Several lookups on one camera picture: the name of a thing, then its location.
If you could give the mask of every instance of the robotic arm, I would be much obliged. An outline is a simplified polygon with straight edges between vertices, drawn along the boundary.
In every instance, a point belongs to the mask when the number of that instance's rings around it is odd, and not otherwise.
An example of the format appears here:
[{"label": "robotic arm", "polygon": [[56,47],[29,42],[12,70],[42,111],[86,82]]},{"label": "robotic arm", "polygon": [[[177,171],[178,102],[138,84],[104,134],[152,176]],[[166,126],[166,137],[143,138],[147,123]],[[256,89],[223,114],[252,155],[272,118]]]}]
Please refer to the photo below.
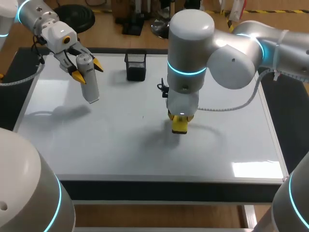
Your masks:
[{"label": "robotic arm", "polygon": [[186,133],[198,108],[206,68],[229,89],[247,86],[259,67],[309,81],[309,34],[279,30],[255,21],[241,23],[233,34],[214,28],[210,15],[178,12],[169,27],[167,108],[174,133]]},{"label": "robotic arm", "polygon": [[[84,98],[93,103],[99,99],[95,69],[102,66],[77,39],[76,32],[59,21],[58,15],[42,0],[3,0],[0,3],[0,49],[15,18],[28,28],[59,60],[60,67],[81,83]],[[67,53],[77,56],[77,67]]]}]

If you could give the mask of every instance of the white cylinder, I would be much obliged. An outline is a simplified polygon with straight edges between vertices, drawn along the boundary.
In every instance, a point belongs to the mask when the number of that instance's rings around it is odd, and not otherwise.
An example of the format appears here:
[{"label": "white cylinder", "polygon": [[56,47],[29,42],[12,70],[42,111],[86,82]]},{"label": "white cylinder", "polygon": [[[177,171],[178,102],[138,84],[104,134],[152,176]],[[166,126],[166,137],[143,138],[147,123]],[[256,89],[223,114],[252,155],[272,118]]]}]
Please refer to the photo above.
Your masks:
[{"label": "white cylinder", "polygon": [[174,15],[169,26],[168,84],[176,92],[189,94],[204,84],[205,46],[212,39],[214,21],[199,10]]},{"label": "white cylinder", "polygon": [[279,232],[309,230],[309,153],[279,188],[272,205],[273,224]]},{"label": "white cylinder", "polygon": [[94,103],[99,100],[97,77],[93,59],[88,54],[80,54],[76,57],[77,69],[83,76],[86,84],[81,84],[83,97],[87,102]]},{"label": "white cylinder", "polygon": [[0,232],[71,232],[73,203],[30,142],[0,128]]}]

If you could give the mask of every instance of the white tabletop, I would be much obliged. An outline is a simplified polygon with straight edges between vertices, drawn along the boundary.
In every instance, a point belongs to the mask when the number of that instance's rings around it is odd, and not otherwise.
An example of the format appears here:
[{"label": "white tabletop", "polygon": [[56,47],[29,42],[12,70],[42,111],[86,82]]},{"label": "white tabletop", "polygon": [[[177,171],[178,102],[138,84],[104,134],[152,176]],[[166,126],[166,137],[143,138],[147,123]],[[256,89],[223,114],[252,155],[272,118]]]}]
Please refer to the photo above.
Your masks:
[{"label": "white tabletop", "polygon": [[[249,106],[198,111],[186,135],[172,134],[156,87],[166,82],[167,56],[147,55],[146,80],[137,83],[126,80],[123,54],[95,56],[104,68],[99,101],[88,104],[80,84],[48,55],[15,127],[60,180],[281,183],[288,175],[261,86]],[[199,106],[239,106],[256,78],[228,90],[207,70]]]}]

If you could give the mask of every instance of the black stool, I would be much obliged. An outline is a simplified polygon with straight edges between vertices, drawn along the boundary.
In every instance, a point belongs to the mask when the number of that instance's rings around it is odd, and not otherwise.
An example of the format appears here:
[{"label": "black stool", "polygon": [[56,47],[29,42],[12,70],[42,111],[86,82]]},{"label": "black stool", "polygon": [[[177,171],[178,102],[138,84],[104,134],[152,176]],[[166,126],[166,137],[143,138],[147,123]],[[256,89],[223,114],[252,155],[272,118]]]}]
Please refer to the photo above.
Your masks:
[{"label": "black stool", "polygon": [[92,10],[82,5],[63,5],[54,11],[58,14],[60,21],[68,24],[76,33],[90,29],[96,21]]}]

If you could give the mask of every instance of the black mesh cup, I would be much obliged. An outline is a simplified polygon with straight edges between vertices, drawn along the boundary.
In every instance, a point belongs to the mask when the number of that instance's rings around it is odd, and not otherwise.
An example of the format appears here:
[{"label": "black mesh cup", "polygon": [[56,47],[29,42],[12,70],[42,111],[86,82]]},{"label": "black mesh cup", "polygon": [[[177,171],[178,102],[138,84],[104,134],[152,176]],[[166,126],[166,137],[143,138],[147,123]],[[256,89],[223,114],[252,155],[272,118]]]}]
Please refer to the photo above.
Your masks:
[{"label": "black mesh cup", "polygon": [[144,81],[146,77],[145,50],[129,49],[126,52],[126,79],[128,81]]}]

